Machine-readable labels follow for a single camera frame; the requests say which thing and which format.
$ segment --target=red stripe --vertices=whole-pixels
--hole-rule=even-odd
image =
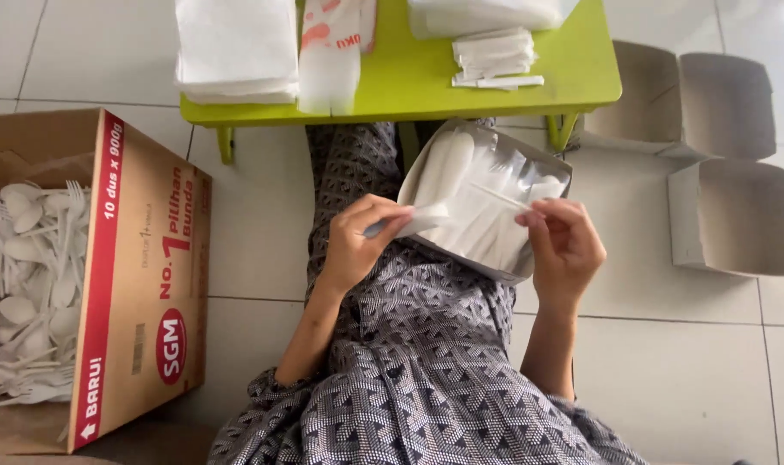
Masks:
[[[87,283],[87,320],[84,347],[80,355],[79,390],[74,449],[99,437],[102,418],[102,394],[105,378],[105,355],[108,351],[108,323],[113,291],[113,262],[117,247],[119,186],[121,184],[122,147],[125,123],[104,112],[102,150],[99,152],[99,179],[95,215],[93,250],[89,256],[90,281]]]

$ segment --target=gray patterned fabric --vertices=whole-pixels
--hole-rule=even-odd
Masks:
[[[366,193],[395,198],[391,123],[307,128],[316,211],[308,282],[332,217]],[[220,431],[208,462],[644,463],[507,360],[515,290],[410,240],[389,245],[345,298],[327,364],[280,386],[274,369]]]

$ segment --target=white napkin stack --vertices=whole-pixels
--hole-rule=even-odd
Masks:
[[[520,85],[544,84],[541,76],[499,78],[528,73],[537,58],[532,48],[532,36],[522,27],[461,37],[452,42],[461,68],[452,86],[516,90]]]
[[[292,103],[299,92],[294,0],[176,0],[175,83],[196,103]]]

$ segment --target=dress button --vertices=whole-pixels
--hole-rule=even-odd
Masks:
[[[400,366],[396,366],[395,368],[389,368],[388,370],[386,370],[386,375],[392,379],[395,379],[398,376],[400,376],[401,371],[403,371],[403,368]]]

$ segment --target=cardboard box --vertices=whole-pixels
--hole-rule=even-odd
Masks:
[[[398,203],[401,205],[412,205],[415,201],[415,194],[418,192],[418,182],[421,179],[421,173],[423,172],[423,167],[426,165],[427,157],[429,155],[429,151],[432,148],[432,142],[435,141],[435,138],[438,134],[442,132],[451,132],[455,130],[456,127],[464,126],[469,124],[469,122],[461,120],[461,119],[452,119],[447,121],[439,128],[435,134],[432,135],[432,138],[429,139],[429,142],[426,146],[423,147],[423,150],[418,155],[418,159],[415,160],[415,163],[412,165],[412,168],[409,169],[409,172],[404,179],[404,184],[401,185],[400,191],[398,192]],[[516,139],[513,139],[510,136],[506,136],[500,132],[495,130],[486,128],[486,127],[479,127],[481,131],[492,132],[494,134],[498,134],[498,147],[500,150],[504,151],[518,151],[525,157],[530,160],[535,161],[542,161],[544,163],[551,164],[553,166],[561,168],[563,171],[566,171],[570,174],[571,184],[572,184],[572,177],[573,177],[573,168],[557,159],[555,156],[550,155],[548,153],[542,152],[539,149],[522,143]],[[567,185],[567,188],[564,191],[563,197],[566,198],[570,192],[570,185]],[[441,251],[450,257],[455,258],[459,263],[466,265],[473,270],[477,270],[484,276],[490,277],[492,280],[499,281],[506,285],[517,285],[518,283],[527,280],[532,276],[532,271],[534,268],[534,261],[532,259],[532,255],[527,254],[529,258],[525,260],[520,260],[517,269],[517,272],[511,273],[505,270],[496,270],[490,267],[486,267],[476,261],[470,260],[466,257],[461,257],[458,254],[452,253],[444,248],[442,248],[439,244],[436,244],[432,241],[426,239],[422,234],[414,234],[409,236],[409,238],[427,246],[428,248]]]
[[[668,176],[673,264],[784,276],[784,170],[707,160]]]
[[[70,453],[202,384],[211,178],[86,109],[0,116],[0,188],[24,180],[91,186],[91,222],[73,399],[0,407],[0,453]]]
[[[777,152],[771,81],[750,59],[614,41],[622,97],[585,114],[575,138],[666,156],[758,160]]]

